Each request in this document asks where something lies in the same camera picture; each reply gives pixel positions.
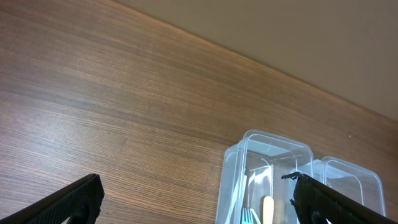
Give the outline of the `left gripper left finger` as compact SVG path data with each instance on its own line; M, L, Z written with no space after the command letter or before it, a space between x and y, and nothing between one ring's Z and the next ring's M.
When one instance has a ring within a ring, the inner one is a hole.
M101 212L104 189L98 174L72 184L1 220L1 224L95 223Z

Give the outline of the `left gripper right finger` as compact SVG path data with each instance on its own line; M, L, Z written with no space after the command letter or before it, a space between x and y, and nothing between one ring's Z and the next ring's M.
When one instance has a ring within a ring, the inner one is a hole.
M281 178L296 181L290 202L301 224L397 224L306 174L293 172Z

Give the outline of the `cream plastic fork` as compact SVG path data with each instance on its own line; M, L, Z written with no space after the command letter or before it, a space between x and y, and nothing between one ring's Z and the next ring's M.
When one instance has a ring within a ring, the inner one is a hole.
M262 224L272 224L274 216L274 199L265 196L262 203Z

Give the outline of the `clear plastic container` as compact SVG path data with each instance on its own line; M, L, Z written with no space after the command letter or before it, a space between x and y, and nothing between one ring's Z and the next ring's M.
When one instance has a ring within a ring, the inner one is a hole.
M300 172L313 175L313 152L304 143L259 130L249 130L224 154L216 222L225 223L235 185L243 186L247 175L243 208L262 216L265 196L274 199L274 223L297 223L290 200L295 181L283 175Z
M314 160L313 178L386 216L382 182L375 172L342 159L326 156Z

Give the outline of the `pale blue plastic fork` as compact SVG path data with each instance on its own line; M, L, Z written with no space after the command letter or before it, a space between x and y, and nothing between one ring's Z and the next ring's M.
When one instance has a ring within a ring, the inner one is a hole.
M254 224L252 213L249 208L242 209L241 224Z

